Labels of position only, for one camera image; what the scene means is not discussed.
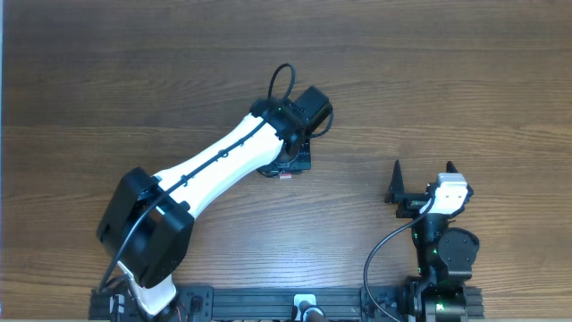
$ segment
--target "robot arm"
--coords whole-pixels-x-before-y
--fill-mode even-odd
[[[274,73],[289,66],[284,64]],[[97,238],[130,281],[148,316],[168,314],[176,289],[171,272],[184,259],[195,219],[221,193],[265,165],[295,165],[315,128],[332,112],[328,97],[310,87],[295,102],[260,99],[228,135],[190,160],[154,176],[135,168],[125,174],[97,228]]]

